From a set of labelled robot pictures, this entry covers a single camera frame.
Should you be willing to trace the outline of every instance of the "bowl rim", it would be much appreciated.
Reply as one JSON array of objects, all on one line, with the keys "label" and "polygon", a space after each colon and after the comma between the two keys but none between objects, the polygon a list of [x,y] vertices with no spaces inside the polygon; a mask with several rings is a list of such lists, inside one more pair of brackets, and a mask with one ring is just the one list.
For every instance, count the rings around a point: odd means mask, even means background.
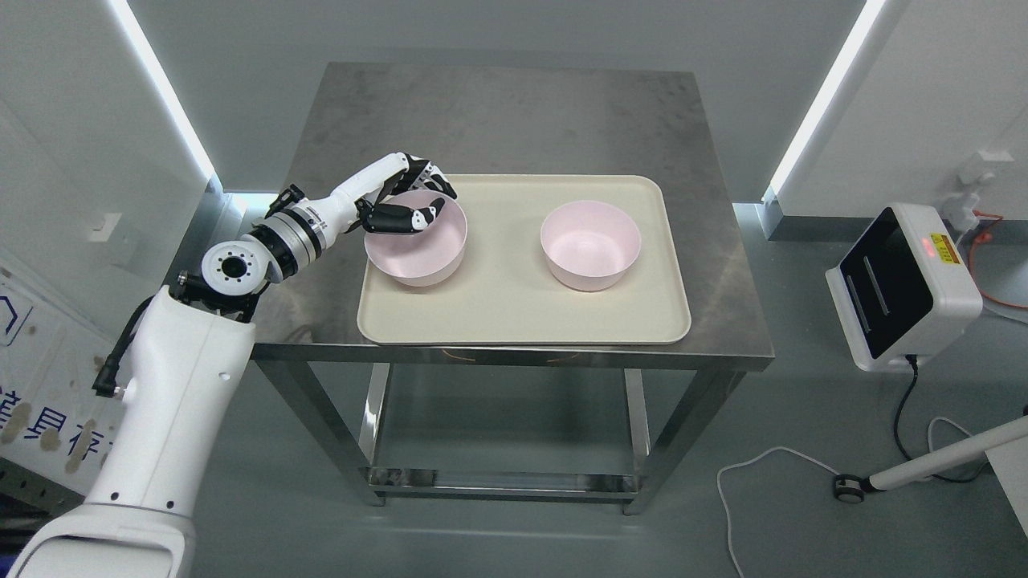
[{"label": "bowl rim", "polygon": [[[623,216],[627,220],[627,222],[631,223],[632,228],[635,230],[635,238],[636,238],[635,251],[634,251],[634,254],[631,256],[631,259],[628,259],[628,261],[625,264],[625,266],[621,267],[620,269],[618,269],[618,270],[616,270],[614,273],[609,273],[609,274],[605,274],[605,275],[587,275],[587,274],[583,274],[583,273],[578,273],[578,272],[572,270],[572,269],[570,269],[570,268],[561,265],[560,263],[557,262],[556,259],[553,258],[553,256],[550,255],[550,252],[547,250],[546,242],[543,240],[543,234],[546,231],[546,225],[547,225],[547,223],[550,222],[550,218],[553,217],[553,215],[555,215],[555,214],[557,214],[557,213],[559,213],[561,211],[570,210],[568,208],[571,208],[573,206],[582,206],[582,205],[599,205],[599,206],[602,206],[604,209],[613,209],[616,213],[619,213],[621,216]],[[572,201],[571,203],[564,203],[563,205],[561,205],[561,206],[557,207],[556,209],[550,211],[550,213],[546,216],[546,218],[543,219],[543,225],[541,227],[539,227],[539,243],[543,247],[543,253],[546,255],[547,260],[549,260],[551,263],[553,263],[554,266],[559,267],[561,270],[565,270],[565,272],[567,272],[567,273],[570,273],[572,275],[577,275],[577,276],[582,277],[582,278],[587,278],[587,279],[602,279],[602,278],[605,278],[605,277],[613,277],[613,276],[621,275],[621,274],[625,273],[626,270],[628,270],[629,267],[631,267],[635,263],[636,260],[638,260],[639,253],[642,252],[642,231],[639,230],[638,223],[635,222],[635,219],[633,219],[631,217],[631,215],[629,215],[627,212],[625,212],[624,209],[622,209],[622,208],[620,208],[620,207],[618,207],[616,205],[612,205],[610,203],[605,203],[603,201],[594,201],[594,200],[591,200],[591,198],[580,198],[578,201]]]},{"label": "bowl rim", "polygon": [[391,202],[402,198],[404,194],[408,194],[408,193],[411,193],[411,192],[421,192],[421,191],[431,192],[431,193],[433,193],[436,196],[436,198],[445,198],[447,204],[453,205],[454,207],[456,207],[457,212],[461,213],[461,222],[464,224],[464,226],[462,227],[464,230],[462,231],[461,243],[457,246],[457,249],[454,252],[453,256],[450,257],[450,259],[448,261],[446,261],[446,263],[444,263],[441,267],[439,267],[439,268],[437,268],[437,269],[435,269],[433,272],[429,272],[429,273],[427,273],[425,275],[419,275],[417,277],[410,277],[410,276],[398,275],[398,274],[395,274],[395,273],[390,273],[389,270],[387,270],[388,267],[383,267],[377,260],[375,260],[375,258],[372,255],[371,251],[368,251],[368,243],[369,242],[374,243],[374,241],[373,241],[374,238],[369,238],[369,234],[367,232],[365,232],[365,234],[364,234],[364,253],[365,253],[365,255],[367,255],[368,260],[371,261],[371,264],[373,264],[375,266],[375,268],[377,268],[378,270],[382,272],[383,274],[386,274],[386,275],[388,275],[388,276],[390,276],[392,278],[395,278],[395,279],[418,280],[418,279],[425,279],[426,277],[431,277],[433,275],[436,275],[439,272],[441,272],[441,270],[445,269],[446,267],[450,266],[453,263],[454,260],[456,260],[458,257],[461,257],[464,254],[465,247],[468,244],[468,214],[464,212],[464,208],[461,207],[461,204],[457,203],[455,198],[449,196],[448,194],[444,194],[442,192],[439,192],[438,190],[432,190],[430,188],[414,188],[414,189],[410,189],[410,190],[404,191],[404,192],[402,192],[400,194],[394,195],[392,198],[390,198],[389,201],[387,201],[386,204],[387,205],[394,205],[394,203],[391,203]]}]

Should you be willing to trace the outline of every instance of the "beige tray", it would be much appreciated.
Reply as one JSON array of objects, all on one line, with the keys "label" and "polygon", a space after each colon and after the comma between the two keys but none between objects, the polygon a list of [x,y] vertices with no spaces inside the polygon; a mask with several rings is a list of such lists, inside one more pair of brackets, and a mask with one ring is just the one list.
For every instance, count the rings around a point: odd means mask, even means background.
[{"label": "beige tray", "polygon": [[[653,181],[635,176],[453,175],[468,215],[464,261],[449,279],[407,287],[370,262],[357,324],[379,344],[656,345],[692,324],[678,260]],[[539,232],[557,207],[602,201],[642,232],[638,260],[610,289],[583,293],[546,265]]]}]

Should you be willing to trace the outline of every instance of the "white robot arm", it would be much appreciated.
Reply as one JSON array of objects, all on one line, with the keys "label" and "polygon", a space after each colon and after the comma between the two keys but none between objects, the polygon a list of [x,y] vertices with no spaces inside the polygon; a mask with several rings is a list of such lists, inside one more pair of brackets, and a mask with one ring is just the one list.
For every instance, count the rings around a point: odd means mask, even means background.
[{"label": "white robot arm", "polygon": [[[43,527],[22,551],[12,578],[188,576],[191,521],[200,479],[228,402],[253,349],[249,323],[267,283],[278,283],[331,247],[339,232],[416,233],[443,202],[411,211],[380,205],[389,194],[431,188],[456,193],[434,165],[389,154],[320,201],[291,186],[240,241],[212,247],[201,277],[182,274],[140,305],[94,388],[120,395],[124,420],[85,503]],[[228,319],[189,303],[201,302]],[[132,330],[139,320],[133,339]],[[135,376],[114,376],[132,341]]]},{"label": "white robot arm", "polygon": [[296,185],[290,185],[242,240],[207,252],[204,281],[219,293],[246,295],[265,278],[281,283],[295,275],[331,247],[340,232],[362,225],[376,233],[424,230],[442,211],[443,200],[419,210],[380,204],[387,195],[411,188],[430,188],[456,198],[435,165],[404,152],[379,158],[319,201],[305,198]]}]

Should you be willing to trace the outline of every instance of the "black screen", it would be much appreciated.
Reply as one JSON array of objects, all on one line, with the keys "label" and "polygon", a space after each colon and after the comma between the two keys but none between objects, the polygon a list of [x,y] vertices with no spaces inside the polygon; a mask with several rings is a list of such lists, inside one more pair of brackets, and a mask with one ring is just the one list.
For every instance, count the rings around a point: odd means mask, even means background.
[{"label": "black screen", "polygon": [[931,311],[931,291],[892,209],[875,219],[839,268],[874,359]]}]

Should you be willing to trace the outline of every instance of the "yellow warning label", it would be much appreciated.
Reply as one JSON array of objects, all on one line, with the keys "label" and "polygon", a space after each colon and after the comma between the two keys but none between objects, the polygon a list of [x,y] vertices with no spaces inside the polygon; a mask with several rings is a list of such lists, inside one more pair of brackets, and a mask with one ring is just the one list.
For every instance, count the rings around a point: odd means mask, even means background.
[{"label": "yellow warning label", "polygon": [[950,238],[941,232],[931,233],[931,242],[935,245],[935,250],[939,251],[939,258],[943,260],[944,263],[950,263],[954,265],[960,264],[960,257],[957,255],[956,249],[950,243]]}]

